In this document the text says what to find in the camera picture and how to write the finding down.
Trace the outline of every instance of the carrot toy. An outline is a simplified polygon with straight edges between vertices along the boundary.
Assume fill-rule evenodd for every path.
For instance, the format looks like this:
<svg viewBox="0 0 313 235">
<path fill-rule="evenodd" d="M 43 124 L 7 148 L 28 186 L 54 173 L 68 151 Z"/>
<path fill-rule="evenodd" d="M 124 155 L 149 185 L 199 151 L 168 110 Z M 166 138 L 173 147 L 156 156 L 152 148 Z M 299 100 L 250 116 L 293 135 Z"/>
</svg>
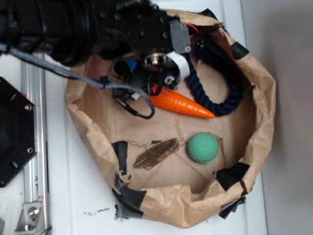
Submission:
<svg viewBox="0 0 313 235">
<path fill-rule="evenodd" d="M 153 86 L 153 91 L 156 90 L 157 85 Z M 149 95 L 149 98 L 154 106 L 162 109 L 200 118 L 215 117 L 212 112 L 203 106 L 173 90 L 167 91 L 165 87 L 162 88 L 159 95 Z"/>
</svg>

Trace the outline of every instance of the black duct tape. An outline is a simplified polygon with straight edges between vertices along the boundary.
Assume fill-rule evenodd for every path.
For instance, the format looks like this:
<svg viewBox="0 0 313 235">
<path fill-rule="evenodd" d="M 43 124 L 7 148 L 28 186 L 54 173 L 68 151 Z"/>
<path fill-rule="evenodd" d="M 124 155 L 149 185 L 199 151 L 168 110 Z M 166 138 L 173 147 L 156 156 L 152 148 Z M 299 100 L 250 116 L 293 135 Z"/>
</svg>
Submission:
<svg viewBox="0 0 313 235">
<path fill-rule="evenodd" d="M 218 170 L 213 176 L 225 191 L 232 187 L 235 183 L 241 181 L 249 169 L 249 165 L 244 163 L 236 163 L 229 169 Z"/>
<path fill-rule="evenodd" d="M 112 147 L 118 158 L 119 170 L 122 171 L 122 175 L 126 175 L 128 143 L 126 141 L 119 141 L 112 143 Z"/>
<path fill-rule="evenodd" d="M 115 187 L 120 194 L 113 190 L 116 197 L 116 215 L 118 217 L 142 218 L 143 212 L 140 211 L 141 203 L 147 191 L 136 191 L 126 187 L 119 176 L 116 176 Z"/>
<path fill-rule="evenodd" d="M 236 212 L 237 207 L 240 204 L 244 204 L 244 203 L 246 203 L 246 197 L 243 196 L 243 197 L 239 198 L 238 200 L 235 200 L 235 201 L 223 206 L 221 212 L 219 213 L 219 216 L 223 219 L 226 219 L 231 212 Z"/>
<path fill-rule="evenodd" d="M 200 12 L 200 15 L 204 15 L 204 16 L 208 16 L 208 17 L 212 17 L 214 19 L 217 20 L 215 14 L 210 10 L 210 9 L 205 9 L 204 11 Z"/>
<path fill-rule="evenodd" d="M 249 51 L 238 42 L 235 42 L 230 48 L 233 52 L 235 60 L 240 60 L 249 54 Z"/>
</svg>

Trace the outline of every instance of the piece of bark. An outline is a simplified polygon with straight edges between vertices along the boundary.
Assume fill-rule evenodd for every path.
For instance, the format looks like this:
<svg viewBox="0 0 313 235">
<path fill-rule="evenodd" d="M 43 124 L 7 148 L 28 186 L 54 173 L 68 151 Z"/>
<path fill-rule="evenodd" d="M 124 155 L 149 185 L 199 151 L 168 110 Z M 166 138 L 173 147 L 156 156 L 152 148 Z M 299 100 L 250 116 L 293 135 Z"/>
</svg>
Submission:
<svg viewBox="0 0 313 235">
<path fill-rule="evenodd" d="M 163 141 L 149 148 L 143 154 L 139 155 L 134 167 L 150 170 L 152 167 L 162 162 L 170 154 L 179 150 L 179 143 L 176 138 Z"/>
</svg>

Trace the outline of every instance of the brown paper bag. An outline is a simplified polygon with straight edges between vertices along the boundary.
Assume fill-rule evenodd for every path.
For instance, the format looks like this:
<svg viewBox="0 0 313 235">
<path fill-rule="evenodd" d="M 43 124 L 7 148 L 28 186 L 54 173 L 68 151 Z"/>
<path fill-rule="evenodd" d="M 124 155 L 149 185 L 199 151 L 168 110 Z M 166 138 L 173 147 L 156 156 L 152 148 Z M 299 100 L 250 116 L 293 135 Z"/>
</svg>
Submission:
<svg viewBox="0 0 313 235">
<path fill-rule="evenodd" d="M 82 141 L 113 188 L 122 215 L 185 228 L 206 220 L 220 212 L 222 206 L 251 191 L 271 149 L 276 86 L 252 54 L 238 55 L 236 49 L 241 47 L 224 31 L 222 23 L 189 12 L 168 14 L 178 14 L 182 22 L 206 26 L 204 38 L 211 42 L 212 49 L 226 53 L 241 71 L 244 93 L 235 111 L 203 119 L 156 108 L 155 116 L 145 120 L 119 106 L 112 91 L 80 81 L 68 82 L 65 101 Z M 228 96 L 224 78 L 193 53 L 191 59 L 211 100 L 223 102 Z M 88 77 L 108 74 L 114 79 L 111 67 L 111 62 L 94 55 L 75 70 Z M 184 82 L 177 92 L 193 99 Z M 130 105 L 141 113 L 149 113 L 142 98 Z M 209 164 L 197 163 L 188 156 L 186 143 L 198 132 L 210 132 L 219 139 L 218 156 Z M 147 143 L 172 138 L 178 139 L 179 151 L 149 171 L 133 167 L 138 155 L 149 148 Z"/>
</svg>

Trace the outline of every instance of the navy blue rope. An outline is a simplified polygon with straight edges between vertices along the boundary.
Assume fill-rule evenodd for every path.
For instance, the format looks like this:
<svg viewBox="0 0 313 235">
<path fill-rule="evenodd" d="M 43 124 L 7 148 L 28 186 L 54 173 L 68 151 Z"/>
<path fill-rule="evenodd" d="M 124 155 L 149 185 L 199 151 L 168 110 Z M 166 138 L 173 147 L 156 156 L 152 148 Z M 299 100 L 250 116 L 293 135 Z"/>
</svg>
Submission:
<svg viewBox="0 0 313 235">
<path fill-rule="evenodd" d="M 197 71 L 195 70 L 190 58 L 188 58 L 188 64 L 190 69 L 190 75 L 186 78 L 186 82 L 195 97 L 195 100 L 210 110 L 215 116 L 223 116 L 230 114 L 234 109 L 236 109 L 242 99 L 243 86 L 241 85 L 239 78 L 236 76 L 234 67 L 228 64 L 225 60 L 211 52 L 204 40 L 197 42 L 196 54 L 199 59 L 202 59 L 205 63 L 209 64 L 215 70 L 219 71 L 226 79 L 229 87 L 230 93 L 228 98 L 220 104 L 213 103 L 210 98 L 205 94 L 203 86 L 197 76 Z"/>
</svg>

